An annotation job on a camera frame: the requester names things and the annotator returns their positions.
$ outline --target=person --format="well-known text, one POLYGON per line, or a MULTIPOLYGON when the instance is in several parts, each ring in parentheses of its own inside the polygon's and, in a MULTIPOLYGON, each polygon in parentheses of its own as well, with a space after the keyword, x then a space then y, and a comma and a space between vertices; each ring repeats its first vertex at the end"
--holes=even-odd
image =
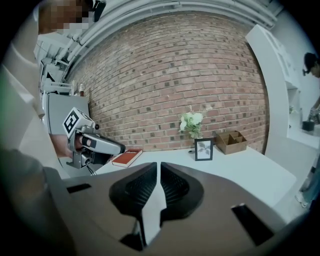
MULTIPOLYGON (((40 3, 19 28, 8 46, 0 69, 0 100, 5 120, 0 146, 19 150, 37 159, 44 167, 56 169, 68 178, 57 157, 72 157, 66 135, 49 135, 41 121, 45 115, 40 100, 39 67, 34 49, 38 35, 68 28, 88 18, 93 0, 47 0, 40 3)), ((81 148, 81 137, 76 147, 81 148)))
MULTIPOLYGON (((306 53, 304 55, 304 65, 306 70, 303 70, 304 75, 311 73, 314 77, 320 78, 320 59, 313 53, 306 53)), ((320 97, 315 102, 310 110, 309 119, 316 120, 315 116, 318 114, 318 108, 320 106, 320 97)), ((295 198, 301 203, 302 207, 307 207, 317 198, 320 194, 320 156, 318 153, 317 161, 315 162, 315 171, 307 190, 299 192, 295 198)))

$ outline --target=cardboard box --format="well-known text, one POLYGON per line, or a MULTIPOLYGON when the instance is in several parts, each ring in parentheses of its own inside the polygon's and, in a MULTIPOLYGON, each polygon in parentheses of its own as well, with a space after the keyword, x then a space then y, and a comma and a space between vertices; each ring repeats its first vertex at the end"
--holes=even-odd
POLYGON ((246 138, 236 130, 218 133, 215 142, 225 155, 244 151, 248 145, 246 138))

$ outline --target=ceiling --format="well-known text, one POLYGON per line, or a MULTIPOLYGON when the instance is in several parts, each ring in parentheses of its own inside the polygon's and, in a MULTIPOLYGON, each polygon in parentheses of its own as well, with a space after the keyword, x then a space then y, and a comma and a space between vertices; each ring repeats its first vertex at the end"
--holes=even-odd
POLYGON ((165 13, 202 11, 228 16, 243 24, 270 30, 283 6, 276 0, 107 0, 97 23, 71 24, 69 29, 39 35, 34 50, 38 63, 54 65, 63 82, 72 69, 98 43, 115 31, 138 20, 165 13))

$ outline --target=framed photo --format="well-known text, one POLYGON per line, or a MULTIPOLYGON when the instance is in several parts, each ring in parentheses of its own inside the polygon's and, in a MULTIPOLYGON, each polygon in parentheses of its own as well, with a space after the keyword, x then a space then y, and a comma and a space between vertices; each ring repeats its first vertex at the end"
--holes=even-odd
POLYGON ((194 139, 194 160, 210 161, 213 158, 214 138, 194 139))

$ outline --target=red book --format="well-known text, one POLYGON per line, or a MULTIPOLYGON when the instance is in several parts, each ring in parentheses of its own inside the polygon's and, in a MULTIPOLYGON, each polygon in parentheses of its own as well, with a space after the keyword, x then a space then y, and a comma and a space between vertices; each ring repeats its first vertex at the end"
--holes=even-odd
POLYGON ((129 167, 141 154, 142 149, 129 149, 112 160, 114 166, 129 167))

